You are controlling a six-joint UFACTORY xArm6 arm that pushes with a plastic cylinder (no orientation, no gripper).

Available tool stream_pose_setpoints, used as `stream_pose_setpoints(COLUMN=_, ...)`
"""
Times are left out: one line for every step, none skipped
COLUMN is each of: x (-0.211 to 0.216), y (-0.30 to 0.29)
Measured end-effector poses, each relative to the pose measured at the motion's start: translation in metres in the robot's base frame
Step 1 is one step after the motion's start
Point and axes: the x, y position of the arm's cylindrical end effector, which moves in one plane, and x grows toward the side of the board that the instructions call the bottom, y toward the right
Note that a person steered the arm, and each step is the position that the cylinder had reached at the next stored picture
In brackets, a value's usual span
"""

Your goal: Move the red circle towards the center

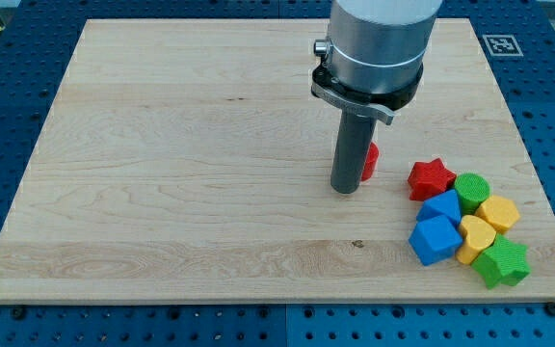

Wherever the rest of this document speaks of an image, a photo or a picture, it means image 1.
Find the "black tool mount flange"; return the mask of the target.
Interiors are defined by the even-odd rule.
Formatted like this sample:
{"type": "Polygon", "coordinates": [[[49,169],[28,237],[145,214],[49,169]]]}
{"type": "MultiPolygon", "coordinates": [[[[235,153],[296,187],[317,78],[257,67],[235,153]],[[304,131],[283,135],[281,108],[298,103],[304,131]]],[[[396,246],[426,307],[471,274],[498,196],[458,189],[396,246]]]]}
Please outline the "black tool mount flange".
{"type": "Polygon", "coordinates": [[[317,66],[312,71],[311,93],[329,105],[355,116],[378,120],[390,125],[396,111],[409,104],[418,89],[423,67],[405,87],[390,93],[368,93],[342,84],[327,68],[317,66]]]}

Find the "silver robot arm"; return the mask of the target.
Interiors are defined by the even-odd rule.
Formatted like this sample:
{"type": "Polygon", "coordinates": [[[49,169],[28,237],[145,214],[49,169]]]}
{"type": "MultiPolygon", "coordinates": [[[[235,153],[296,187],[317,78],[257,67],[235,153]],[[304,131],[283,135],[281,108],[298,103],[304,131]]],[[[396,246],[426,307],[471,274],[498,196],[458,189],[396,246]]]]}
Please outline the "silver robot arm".
{"type": "Polygon", "coordinates": [[[414,98],[443,0],[334,0],[310,91],[341,112],[331,187],[360,184],[377,123],[392,124],[414,98]]]}

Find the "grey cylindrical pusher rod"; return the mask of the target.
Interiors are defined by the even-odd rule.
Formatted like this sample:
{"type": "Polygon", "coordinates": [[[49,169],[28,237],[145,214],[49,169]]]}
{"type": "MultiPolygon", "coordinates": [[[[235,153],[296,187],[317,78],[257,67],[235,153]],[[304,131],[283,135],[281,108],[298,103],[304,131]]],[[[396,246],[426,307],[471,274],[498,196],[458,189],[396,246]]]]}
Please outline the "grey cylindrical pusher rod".
{"type": "Polygon", "coordinates": [[[330,185],[340,194],[352,194],[360,184],[376,121],[343,111],[335,145],[330,185]]]}

